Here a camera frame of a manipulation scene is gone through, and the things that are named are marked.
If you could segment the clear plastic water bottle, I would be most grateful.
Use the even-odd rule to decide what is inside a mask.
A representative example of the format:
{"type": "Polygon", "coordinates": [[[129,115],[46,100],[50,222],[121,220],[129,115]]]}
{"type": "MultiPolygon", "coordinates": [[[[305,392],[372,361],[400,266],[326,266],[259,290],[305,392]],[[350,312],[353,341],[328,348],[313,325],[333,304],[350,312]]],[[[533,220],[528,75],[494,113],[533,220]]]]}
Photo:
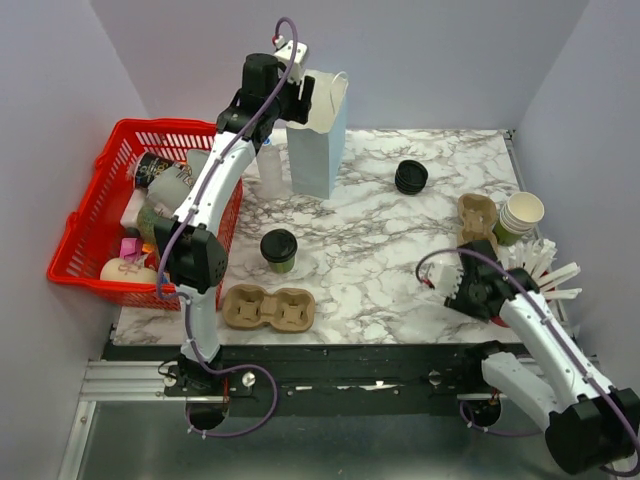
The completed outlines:
{"type": "Polygon", "coordinates": [[[283,172],[279,150],[270,138],[262,144],[256,163],[261,179],[262,190],[268,198],[278,198],[283,189],[283,172]]]}

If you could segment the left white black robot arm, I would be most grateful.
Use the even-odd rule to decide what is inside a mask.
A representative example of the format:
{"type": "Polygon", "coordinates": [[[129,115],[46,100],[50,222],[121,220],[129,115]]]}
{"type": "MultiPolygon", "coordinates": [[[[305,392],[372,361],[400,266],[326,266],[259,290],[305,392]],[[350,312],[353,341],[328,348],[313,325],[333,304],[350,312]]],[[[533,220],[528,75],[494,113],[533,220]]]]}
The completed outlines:
{"type": "Polygon", "coordinates": [[[304,47],[288,43],[272,54],[246,57],[241,86],[217,118],[202,172],[173,216],[154,224],[159,270],[174,284],[171,296],[185,319],[176,378],[185,392],[212,394],[230,373],[212,364],[220,349],[216,289],[228,263],[220,224],[237,183],[275,122],[307,122],[315,81],[304,73],[306,56],[304,47]]]}

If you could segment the black cup lid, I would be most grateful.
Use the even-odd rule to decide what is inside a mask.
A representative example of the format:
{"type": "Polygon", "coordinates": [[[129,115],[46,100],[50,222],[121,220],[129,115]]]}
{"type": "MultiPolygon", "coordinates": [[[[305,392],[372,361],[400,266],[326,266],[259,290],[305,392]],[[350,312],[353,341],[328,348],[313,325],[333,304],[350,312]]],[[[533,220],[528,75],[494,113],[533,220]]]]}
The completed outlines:
{"type": "Polygon", "coordinates": [[[260,252],[270,263],[285,263],[295,257],[297,250],[296,237],[286,229],[271,230],[260,242],[260,252]]]}

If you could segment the green paper cup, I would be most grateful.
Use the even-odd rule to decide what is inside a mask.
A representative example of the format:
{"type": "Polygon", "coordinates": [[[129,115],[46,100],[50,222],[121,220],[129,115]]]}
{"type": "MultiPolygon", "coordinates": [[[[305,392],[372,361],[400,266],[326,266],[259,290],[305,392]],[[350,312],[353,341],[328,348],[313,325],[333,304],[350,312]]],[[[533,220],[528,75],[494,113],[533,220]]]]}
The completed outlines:
{"type": "Polygon", "coordinates": [[[295,258],[291,257],[288,260],[281,262],[268,262],[270,269],[278,274],[284,274],[290,272],[295,266],[295,258]]]}

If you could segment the brown pulp cup carrier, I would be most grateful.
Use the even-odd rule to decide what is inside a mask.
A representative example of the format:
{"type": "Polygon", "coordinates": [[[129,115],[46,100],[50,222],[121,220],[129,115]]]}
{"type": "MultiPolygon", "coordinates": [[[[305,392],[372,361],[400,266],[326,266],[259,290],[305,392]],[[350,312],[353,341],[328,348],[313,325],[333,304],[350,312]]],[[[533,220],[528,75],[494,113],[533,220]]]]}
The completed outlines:
{"type": "Polygon", "coordinates": [[[282,288],[274,293],[256,285],[239,284],[226,294],[222,316],[236,330],[256,330],[266,325],[277,332],[306,332],[314,323],[316,302],[307,290],[282,288]]]}

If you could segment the grey printed pouch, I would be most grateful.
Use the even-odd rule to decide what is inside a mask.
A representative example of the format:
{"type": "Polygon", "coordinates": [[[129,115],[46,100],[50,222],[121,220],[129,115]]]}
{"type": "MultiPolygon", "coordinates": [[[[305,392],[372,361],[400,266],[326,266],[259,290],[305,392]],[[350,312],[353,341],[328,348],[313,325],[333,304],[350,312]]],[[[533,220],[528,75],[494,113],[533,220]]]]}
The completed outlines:
{"type": "Polygon", "coordinates": [[[189,165],[171,166],[151,182],[147,202],[157,214],[170,218],[187,198],[194,183],[189,165]]]}

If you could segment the red cup holder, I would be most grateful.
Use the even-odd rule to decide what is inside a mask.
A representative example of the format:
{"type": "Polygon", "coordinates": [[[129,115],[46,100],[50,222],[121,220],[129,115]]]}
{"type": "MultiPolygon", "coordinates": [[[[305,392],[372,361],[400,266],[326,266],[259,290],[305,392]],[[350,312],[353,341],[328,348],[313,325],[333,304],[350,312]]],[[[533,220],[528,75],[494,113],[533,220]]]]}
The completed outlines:
{"type": "Polygon", "coordinates": [[[490,322],[502,328],[510,328],[509,324],[505,322],[500,315],[492,316],[490,322]]]}

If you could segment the green round pouch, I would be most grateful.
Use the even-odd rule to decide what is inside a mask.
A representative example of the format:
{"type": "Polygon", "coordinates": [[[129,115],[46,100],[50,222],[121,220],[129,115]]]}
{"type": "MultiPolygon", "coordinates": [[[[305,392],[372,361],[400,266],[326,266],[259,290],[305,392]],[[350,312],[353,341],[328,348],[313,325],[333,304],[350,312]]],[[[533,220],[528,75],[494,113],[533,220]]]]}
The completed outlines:
{"type": "Polygon", "coordinates": [[[156,245],[155,223],[160,215],[153,207],[144,205],[138,212],[136,218],[136,228],[145,243],[156,245]]]}

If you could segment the black snack can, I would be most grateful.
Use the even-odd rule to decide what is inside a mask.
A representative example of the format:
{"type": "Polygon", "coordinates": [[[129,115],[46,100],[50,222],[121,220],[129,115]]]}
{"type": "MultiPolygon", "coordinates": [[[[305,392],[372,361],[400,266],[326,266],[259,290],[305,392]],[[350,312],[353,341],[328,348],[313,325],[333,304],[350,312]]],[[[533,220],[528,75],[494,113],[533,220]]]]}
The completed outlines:
{"type": "Polygon", "coordinates": [[[170,167],[189,169],[186,163],[174,161],[152,152],[139,155],[132,167],[133,185],[135,188],[148,188],[149,185],[170,167]]]}

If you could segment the stack of black lids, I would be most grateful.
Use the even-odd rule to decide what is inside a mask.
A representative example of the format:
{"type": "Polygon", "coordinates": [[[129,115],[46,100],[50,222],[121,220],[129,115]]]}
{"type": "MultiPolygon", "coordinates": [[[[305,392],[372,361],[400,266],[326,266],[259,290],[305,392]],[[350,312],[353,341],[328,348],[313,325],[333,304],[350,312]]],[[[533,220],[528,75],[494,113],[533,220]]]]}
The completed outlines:
{"type": "Polygon", "coordinates": [[[416,195],[426,186],[428,171],[415,160],[403,160],[396,169],[394,183],[398,191],[405,195],[416,195]]]}

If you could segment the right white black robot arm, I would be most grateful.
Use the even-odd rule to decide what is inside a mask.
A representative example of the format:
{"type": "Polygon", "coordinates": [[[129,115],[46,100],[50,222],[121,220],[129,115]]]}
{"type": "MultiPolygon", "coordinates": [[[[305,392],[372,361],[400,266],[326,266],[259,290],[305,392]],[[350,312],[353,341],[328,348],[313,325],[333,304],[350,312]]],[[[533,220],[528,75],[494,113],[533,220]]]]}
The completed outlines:
{"type": "Polygon", "coordinates": [[[497,342],[477,347],[460,367],[469,390],[496,388],[536,424],[557,465],[579,474],[639,453],[639,397],[617,387],[588,359],[552,313],[538,284],[522,269],[504,269],[486,240],[455,249],[457,265],[434,263],[425,279],[447,307],[500,318],[542,370],[536,376],[497,342]]]}

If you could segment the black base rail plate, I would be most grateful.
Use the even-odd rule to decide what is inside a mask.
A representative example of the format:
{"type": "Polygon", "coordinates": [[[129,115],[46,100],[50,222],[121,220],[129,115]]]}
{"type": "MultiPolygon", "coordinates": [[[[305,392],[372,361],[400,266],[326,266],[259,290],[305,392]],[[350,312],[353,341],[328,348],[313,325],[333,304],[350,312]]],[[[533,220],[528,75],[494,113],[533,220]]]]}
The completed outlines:
{"type": "Polygon", "coordinates": [[[482,380],[480,362],[505,351],[522,361],[524,346],[481,344],[428,345],[265,345],[224,346],[213,366],[221,378],[183,359],[175,346],[116,346],[103,351],[107,361],[157,361],[170,399],[202,403],[223,399],[235,416],[262,416],[270,406],[280,416],[365,416],[429,414],[453,416],[469,399],[496,417],[498,407],[482,380]]]}

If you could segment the grey crumpled bag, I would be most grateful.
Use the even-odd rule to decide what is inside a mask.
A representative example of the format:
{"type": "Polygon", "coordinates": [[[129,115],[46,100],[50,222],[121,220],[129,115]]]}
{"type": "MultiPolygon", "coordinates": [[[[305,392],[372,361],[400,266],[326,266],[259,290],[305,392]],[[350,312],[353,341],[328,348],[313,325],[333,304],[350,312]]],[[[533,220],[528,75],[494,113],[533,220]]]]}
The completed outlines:
{"type": "Polygon", "coordinates": [[[191,176],[197,179],[208,161],[210,152],[208,150],[190,149],[186,153],[187,164],[191,170],[191,176]]]}

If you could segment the pink small box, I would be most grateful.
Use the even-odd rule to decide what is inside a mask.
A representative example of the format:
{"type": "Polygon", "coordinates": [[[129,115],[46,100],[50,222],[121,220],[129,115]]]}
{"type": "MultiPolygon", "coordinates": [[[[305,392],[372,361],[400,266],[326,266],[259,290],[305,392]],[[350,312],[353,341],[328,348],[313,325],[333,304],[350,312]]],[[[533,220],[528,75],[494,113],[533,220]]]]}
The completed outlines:
{"type": "Polygon", "coordinates": [[[125,237],[121,240],[119,257],[131,263],[138,262],[150,253],[150,248],[140,237],[125,237]]]}

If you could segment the light blue paper bag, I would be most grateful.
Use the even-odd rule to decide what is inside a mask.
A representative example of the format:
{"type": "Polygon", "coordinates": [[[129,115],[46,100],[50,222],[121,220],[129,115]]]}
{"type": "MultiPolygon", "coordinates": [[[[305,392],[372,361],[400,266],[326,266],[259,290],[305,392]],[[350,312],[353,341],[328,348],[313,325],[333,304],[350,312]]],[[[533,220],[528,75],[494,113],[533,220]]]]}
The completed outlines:
{"type": "Polygon", "coordinates": [[[315,80],[308,122],[286,125],[292,189],[328,199],[345,149],[349,77],[344,71],[308,75],[315,80]]]}

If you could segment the beige round bun toy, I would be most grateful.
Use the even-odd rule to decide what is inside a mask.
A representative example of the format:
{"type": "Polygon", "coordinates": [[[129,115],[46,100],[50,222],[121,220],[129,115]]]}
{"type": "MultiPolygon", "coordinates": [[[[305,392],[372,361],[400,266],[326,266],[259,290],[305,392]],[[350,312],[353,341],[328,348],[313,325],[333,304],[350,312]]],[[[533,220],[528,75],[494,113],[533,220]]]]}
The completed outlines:
{"type": "Polygon", "coordinates": [[[155,284],[157,273],[144,266],[122,258],[113,258],[105,263],[101,272],[101,281],[155,284]]]}

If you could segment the stack of green paper cups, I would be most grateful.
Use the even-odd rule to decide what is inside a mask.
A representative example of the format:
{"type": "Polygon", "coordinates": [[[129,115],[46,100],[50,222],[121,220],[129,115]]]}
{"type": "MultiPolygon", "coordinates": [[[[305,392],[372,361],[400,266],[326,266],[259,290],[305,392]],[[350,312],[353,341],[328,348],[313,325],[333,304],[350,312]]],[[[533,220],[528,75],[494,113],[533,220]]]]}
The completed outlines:
{"type": "Polygon", "coordinates": [[[544,214],[544,204],[536,195],[529,192],[511,195],[502,206],[493,228],[497,243],[501,246],[514,245],[537,226],[544,214]]]}

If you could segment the red plastic basket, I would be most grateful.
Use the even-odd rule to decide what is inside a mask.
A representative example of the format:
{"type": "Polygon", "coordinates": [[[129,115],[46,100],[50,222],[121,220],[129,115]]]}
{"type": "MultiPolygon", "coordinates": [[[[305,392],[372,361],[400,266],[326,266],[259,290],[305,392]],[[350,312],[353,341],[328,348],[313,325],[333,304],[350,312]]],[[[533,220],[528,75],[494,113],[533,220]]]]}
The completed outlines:
{"type": "Polygon", "coordinates": [[[162,300],[151,284],[100,279],[107,261],[119,256],[125,228],[120,224],[134,191],[129,170],[138,157],[153,152],[184,162],[191,148],[210,148],[216,125],[181,118],[122,119],[96,160],[91,181],[78,209],[67,219],[50,262],[49,281],[89,291],[114,304],[135,308],[177,311],[177,298],[162,300]]]}

